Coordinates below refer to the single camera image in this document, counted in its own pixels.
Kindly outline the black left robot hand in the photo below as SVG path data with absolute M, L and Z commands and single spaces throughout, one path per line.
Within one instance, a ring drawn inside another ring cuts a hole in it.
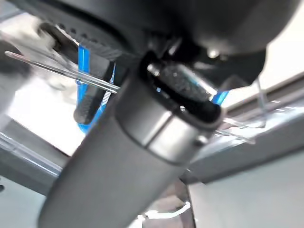
M 52 186 L 40 228 L 126 228 L 224 120 L 210 101 L 252 84 L 298 0 L 15 0 L 122 66 L 123 83 Z

